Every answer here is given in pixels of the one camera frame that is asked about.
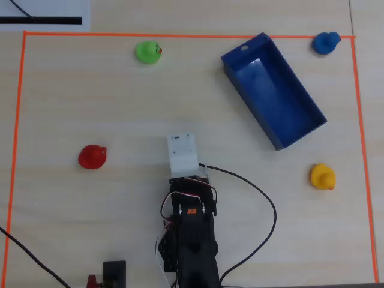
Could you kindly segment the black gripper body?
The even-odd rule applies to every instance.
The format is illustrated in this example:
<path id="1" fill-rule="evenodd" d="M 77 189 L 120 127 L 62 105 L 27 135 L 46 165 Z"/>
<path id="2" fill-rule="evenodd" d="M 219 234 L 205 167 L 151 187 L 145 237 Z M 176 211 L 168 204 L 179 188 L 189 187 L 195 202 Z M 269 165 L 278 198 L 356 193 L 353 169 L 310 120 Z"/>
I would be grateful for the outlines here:
<path id="1" fill-rule="evenodd" d="M 199 176 L 172 178 L 169 185 L 174 214 L 179 213 L 179 208 L 195 208 L 201 204 L 205 213 L 217 215 L 217 191 L 209 183 L 208 178 Z"/>

